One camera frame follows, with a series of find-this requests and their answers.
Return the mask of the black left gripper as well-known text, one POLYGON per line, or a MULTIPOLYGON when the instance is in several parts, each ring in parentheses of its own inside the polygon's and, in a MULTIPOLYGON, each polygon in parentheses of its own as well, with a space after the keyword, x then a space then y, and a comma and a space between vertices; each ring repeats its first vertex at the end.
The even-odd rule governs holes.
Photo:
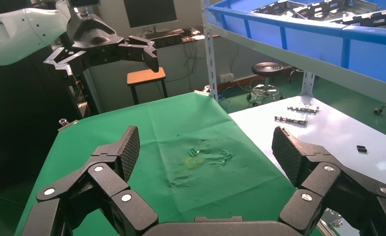
POLYGON ((72 49, 58 47, 45 60, 52 75, 71 79, 90 66, 121 60, 144 62, 153 72, 159 72, 155 42, 130 35, 127 39, 95 14, 76 14, 67 24, 72 49))

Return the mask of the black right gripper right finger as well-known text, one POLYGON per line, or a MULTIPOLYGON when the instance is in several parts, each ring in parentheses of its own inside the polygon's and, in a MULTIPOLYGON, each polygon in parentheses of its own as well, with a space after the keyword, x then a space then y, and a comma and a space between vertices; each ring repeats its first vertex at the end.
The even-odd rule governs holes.
POLYGON ((323 146, 274 129, 273 155, 297 189, 279 220, 309 235, 326 209, 338 212, 361 236, 386 236, 386 184, 340 163, 323 146))

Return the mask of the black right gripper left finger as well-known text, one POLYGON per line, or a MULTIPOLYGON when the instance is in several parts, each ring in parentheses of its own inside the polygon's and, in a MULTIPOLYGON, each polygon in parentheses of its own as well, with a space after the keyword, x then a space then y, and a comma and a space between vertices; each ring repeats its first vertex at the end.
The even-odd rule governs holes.
POLYGON ((136 126, 97 147, 82 167, 37 193, 22 235, 71 236, 96 210, 121 236, 140 236, 157 225, 157 213, 128 183, 139 150, 136 126))

